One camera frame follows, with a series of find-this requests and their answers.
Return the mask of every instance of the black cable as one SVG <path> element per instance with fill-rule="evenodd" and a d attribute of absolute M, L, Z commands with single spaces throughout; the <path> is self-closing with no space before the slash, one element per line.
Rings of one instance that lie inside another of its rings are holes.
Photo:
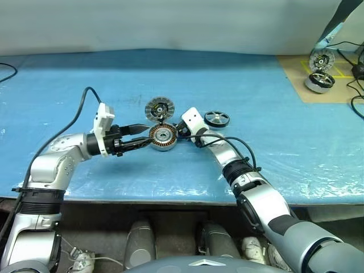
<path fill-rule="evenodd" d="M 31 170 L 31 167 L 32 167 L 32 164 L 34 162 L 34 160 L 42 153 L 42 151 L 54 140 L 56 139 L 57 137 L 59 137 L 62 133 L 64 133 L 66 130 L 68 130 L 78 119 L 78 117 L 80 116 L 81 114 L 81 111 L 82 111 L 82 108 L 84 107 L 84 103 L 85 103 L 85 99 L 86 99 L 86 95 L 87 95 L 87 92 L 91 90 L 92 93 L 95 95 L 98 103 L 100 104 L 102 101 L 100 100 L 98 94 L 96 93 L 96 91 L 92 88 L 92 87 L 86 87 L 85 90 L 83 91 L 82 93 L 82 96 L 81 96 L 81 100 L 80 100 L 80 104 L 78 106 L 78 109 L 77 109 L 77 112 L 75 114 L 75 117 L 71 120 L 70 123 L 68 123 L 63 129 L 61 129 L 57 134 L 55 134 L 54 136 L 52 136 L 51 138 L 49 138 L 49 140 L 47 140 L 42 146 L 41 148 L 39 148 L 39 150 L 35 153 L 35 155 L 33 156 L 33 158 L 31 159 L 30 163 L 29 163 L 29 166 L 28 166 L 28 170 L 25 174 L 25 178 L 24 178 L 24 182 L 23 182 L 23 186 L 22 188 L 27 188 L 28 186 L 28 182 L 29 182 L 29 178 L 30 178 L 30 170 Z M 9 215 L 7 216 L 6 218 L 6 221 L 1 229 L 1 232 L 0 232 L 0 241 L 1 239 L 3 238 L 10 222 L 13 220 L 13 216 L 14 214 L 19 210 L 19 207 L 20 207 L 20 201 L 22 199 L 22 192 L 20 191 L 19 192 L 19 196 L 18 198 L 16 199 L 15 201 L 15 204 L 14 204 L 14 207 L 12 208 L 12 210 L 10 211 Z"/>
<path fill-rule="evenodd" d="M 350 61 L 347 57 L 345 57 L 344 54 L 341 53 L 340 49 L 336 49 L 337 53 L 339 53 L 349 64 L 351 64 L 352 66 L 354 66 L 354 63 L 352 61 Z"/>
<path fill-rule="evenodd" d="M 358 115 L 359 117 L 361 117 L 362 119 L 364 119 L 364 115 L 362 113 L 360 113 L 354 106 L 354 101 L 361 98 L 362 100 L 364 100 L 364 96 L 355 96 L 351 99 L 350 101 L 350 105 L 351 108 L 353 109 L 353 111 L 356 113 L 356 115 Z"/>
<path fill-rule="evenodd" d="M 6 80 L 14 77 L 16 74 L 18 74 L 18 70 L 14 66 L 12 66 L 11 64 L 0 63 L 0 65 L 5 65 L 7 67 L 11 67 L 14 70 L 14 72 L 11 75 L 9 75 L 9 76 L 7 76 L 5 78 L 0 79 L 0 82 L 6 81 Z"/>
<path fill-rule="evenodd" d="M 225 140 L 226 139 L 234 139 L 234 140 L 237 140 L 237 141 L 239 141 L 239 142 L 241 142 L 247 149 L 248 149 L 248 151 L 249 151 L 249 153 L 250 153 L 250 156 L 251 156 L 251 160 L 253 161 L 253 167 L 254 168 L 257 168 L 257 161 L 255 160 L 255 155 L 254 155 L 254 153 L 253 153 L 253 150 L 250 148 L 250 146 L 244 141 L 244 140 L 242 140 L 242 139 L 240 139 L 240 138 L 235 138 L 235 137 L 233 137 L 233 136 L 226 136 L 226 137 L 224 137 L 225 138 Z M 218 141 L 220 141 L 220 139 L 217 139 L 217 140 L 214 140 L 214 141 L 212 141 L 212 142 L 210 142 L 210 143 L 207 143 L 207 144 L 205 144 L 205 145 L 203 145 L 201 148 L 204 148 L 204 147 L 207 147 L 207 146 L 209 146 L 209 145 L 211 145 L 211 144 L 213 144 L 213 143 L 216 143 L 216 142 L 218 142 Z"/>
<path fill-rule="evenodd" d="M 337 46 L 338 44 L 344 44 L 344 43 L 347 43 L 347 44 L 353 44 L 353 45 L 355 45 L 355 46 L 359 46 L 359 47 L 364 46 L 364 44 L 355 44 L 355 43 L 353 43 L 353 42 L 349 42 L 349 41 L 342 41 L 342 42 L 337 43 L 337 44 L 328 44 L 327 46 L 328 46 L 328 47 L 333 47 L 333 46 Z"/>
<path fill-rule="evenodd" d="M 214 135 L 214 134 L 200 134 L 200 135 L 189 135 L 189 136 L 181 136 L 180 138 L 186 138 L 186 139 L 189 139 L 189 138 L 198 138 L 198 137 L 216 137 L 216 138 L 219 138 L 219 139 L 216 139 L 214 141 L 211 141 L 210 143 L 207 143 L 207 144 L 204 144 L 201 146 L 201 148 L 204 148 L 204 147 L 207 147 L 213 143 L 216 143 L 218 141 L 221 141 L 221 140 L 224 140 L 226 142 L 228 142 L 228 144 L 230 144 L 232 146 L 232 148 L 235 150 L 235 152 L 242 158 L 244 159 L 245 157 L 240 153 L 239 149 L 237 149 L 237 147 L 235 145 L 232 144 L 231 141 L 229 141 L 229 139 L 234 139 L 234 140 L 237 140 L 239 142 L 241 142 L 248 150 L 249 150 L 249 153 L 250 153 L 250 156 L 251 156 L 251 160 L 253 161 L 253 168 L 256 169 L 257 168 L 257 161 L 255 160 L 255 155 L 252 151 L 252 149 L 249 147 L 249 145 L 239 139 L 239 138 L 235 138 L 233 136 L 227 136 L 227 137 L 224 137 L 224 136 L 220 136 L 220 135 Z"/>
<path fill-rule="evenodd" d="M 360 58 L 361 58 L 362 55 L 364 55 L 364 48 L 363 48 L 362 52 L 359 54 L 359 56 L 358 56 L 357 63 L 360 63 Z"/>
<path fill-rule="evenodd" d="M 357 100 L 357 99 L 363 99 L 364 100 L 364 95 L 362 95 L 360 92 L 359 92 L 359 90 L 357 89 L 357 88 L 355 88 L 355 87 L 353 87 L 353 86 L 351 86 L 350 84 L 351 83 L 353 83 L 353 82 L 357 82 L 357 84 L 361 87 L 361 89 L 362 89 L 362 91 L 364 92 L 364 88 L 363 88 L 363 86 L 360 84 L 360 82 L 359 82 L 359 80 L 356 78 L 355 80 L 353 80 L 353 81 L 351 81 L 351 82 L 349 82 L 349 83 L 347 83 L 346 84 L 346 86 L 348 86 L 348 87 L 350 87 L 350 88 L 352 88 L 352 89 L 354 89 L 359 95 L 358 96 L 355 96 L 355 97 L 353 97 L 352 99 L 351 99 L 351 101 L 350 101 L 350 105 L 351 105 L 351 108 L 353 109 L 353 111 L 356 113 L 356 115 L 358 115 L 359 117 L 361 117 L 362 119 L 364 119 L 364 115 L 362 114 L 362 113 L 360 113 L 359 111 L 358 111 L 358 109 L 355 107 L 355 104 L 354 104 L 354 101 L 355 100 Z"/>

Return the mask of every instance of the blue plastic sheet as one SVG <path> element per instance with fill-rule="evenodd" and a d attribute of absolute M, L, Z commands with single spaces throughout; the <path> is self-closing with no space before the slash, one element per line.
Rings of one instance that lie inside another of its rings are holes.
<path fill-rule="evenodd" d="M 134 50 L 0 61 L 19 68 L 0 84 L 1 196 L 15 196 L 10 189 L 22 182 L 35 151 L 72 119 L 83 89 L 92 86 L 120 126 L 153 125 L 144 107 L 156 96 L 175 103 L 170 122 L 191 106 L 202 115 L 228 113 L 230 124 L 220 132 L 253 148 L 262 174 L 290 204 L 364 202 L 364 123 L 348 105 L 303 103 L 274 56 Z M 9 72 L 0 67 L 0 78 Z M 96 110 L 87 97 L 68 132 L 88 133 Z M 146 147 L 83 162 L 66 198 L 235 202 L 212 154 L 187 141 L 168 152 Z"/>

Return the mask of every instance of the metal disc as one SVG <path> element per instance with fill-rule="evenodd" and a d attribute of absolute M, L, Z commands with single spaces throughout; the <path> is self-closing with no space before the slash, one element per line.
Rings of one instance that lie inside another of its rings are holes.
<path fill-rule="evenodd" d="M 323 71 L 315 71 L 305 80 L 307 88 L 319 94 L 328 92 L 334 83 L 335 79 Z"/>
<path fill-rule="evenodd" d="M 169 123 L 152 127 L 149 131 L 149 137 L 153 138 L 151 147 L 159 151 L 168 151 L 177 143 L 176 128 Z"/>
<path fill-rule="evenodd" d="M 312 71 L 328 71 L 335 63 L 335 55 L 329 49 L 312 52 L 309 58 L 309 67 Z"/>
<path fill-rule="evenodd" d="M 208 111 L 204 121 L 209 126 L 222 128 L 229 124 L 230 117 L 221 111 Z"/>
<path fill-rule="evenodd" d="M 147 119 L 160 122 L 173 116 L 175 105 L 166 97 L 156 97 L 147 103 L 145 114 Z"/>

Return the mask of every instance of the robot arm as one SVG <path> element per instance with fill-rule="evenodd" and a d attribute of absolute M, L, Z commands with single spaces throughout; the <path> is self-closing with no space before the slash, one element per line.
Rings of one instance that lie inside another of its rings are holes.
<path fill-rule="evenodd" d="M 151 142 L 149 138 L 121 141 L 124 135 L 139 134 L 149 126 L 112 126 L 113 119 L 113 109 L 100 103 L 94 133 L 61 136 L 34 160 L 27 187 L 16 189 L 22 199 L 1 259 L 2 273 L 24 268 L 24 264 L 36 272 L 46 272 L 45 268 L 55 272 L 61 237 L 54 228 L 61 219 L 61 203 L 77 164 L 99 154 L 121 156 Z"/>
<path fill-rule="evenodd" d="M 191 135 L 216 134 L 194 107 L 182 119 Z M 201 147 L 217 139 L 201 136 L 191 140 Z M 208 148 L 221 166 L 248 228 L 272 242 L 294 272 L 362 271 L 364 253 L 321 227 L 292 217 L 283 196 L 230 144 L 221 140 Z"/>

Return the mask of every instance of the cardboard sheet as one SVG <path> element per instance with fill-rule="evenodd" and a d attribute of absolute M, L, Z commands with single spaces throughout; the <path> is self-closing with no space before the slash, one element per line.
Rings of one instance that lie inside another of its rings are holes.
<path fill-rule="evenodd" d="M 356 63 L 355 54 L 347 55 L 351 61 Z M 347 83 L 354 79 L 351 73 L 351 65 L 341 56 L 337 56 L 337 54 L 334 66 L 328 71 L 328 73 L 334 77 L 335 84 L 331 90 L 325 94 L 314 93 L 304 85 L 304 81 L 308 75 L 312 73 L 308 64 L 308 55 L 278 56 L 278 60 L 303 102 L 317 104 L 348 104 L 350 103 L 351 98 L 358 94 L 355 90 L 346 86 Z M 352 83 L 352 86 L 359 89 L 356 82 Z M 357 100 L 356 103 L 363 103 L 363 101 Z"/>

